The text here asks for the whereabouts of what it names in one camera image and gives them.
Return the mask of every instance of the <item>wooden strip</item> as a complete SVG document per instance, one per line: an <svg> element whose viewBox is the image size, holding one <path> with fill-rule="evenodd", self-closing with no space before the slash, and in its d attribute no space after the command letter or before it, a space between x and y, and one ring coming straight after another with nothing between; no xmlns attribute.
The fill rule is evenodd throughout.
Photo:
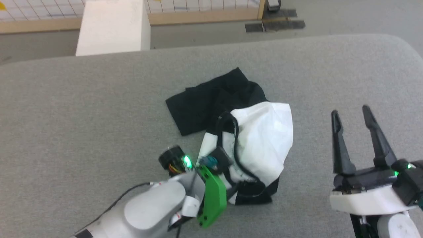
<svg viewBox="0 0 423 238"><path fill-rule="evenodd" d="M261 20L263 18L263 12L264 12L264 5L266 4L266 0L260 0L260 5L258 7L258 15L257 19Z"/></svg>
<svg viewBox="0 0 423 238"><path fill-rule="evenodd" d="M150 20L151 25L245 21L257 20L258 11L259 8L237 8L221 11L153 13L148 14L148 19ZM0 34L78 30L81 27L81 21L81 18L65 18L38 21L0 22Z"/></svg>

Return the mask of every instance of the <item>green bracket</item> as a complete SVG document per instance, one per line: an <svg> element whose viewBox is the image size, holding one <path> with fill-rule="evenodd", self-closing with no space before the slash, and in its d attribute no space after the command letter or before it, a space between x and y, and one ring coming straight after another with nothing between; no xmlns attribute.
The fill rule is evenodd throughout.
<svg viewBox="0 0 423 238"><path fill-rule="evenodd" d="M198 168L198 173L206 184L204 206L197 216L203 228L208 228L226 209L226 187L218 175L214 175L205 166Z"/></svg>

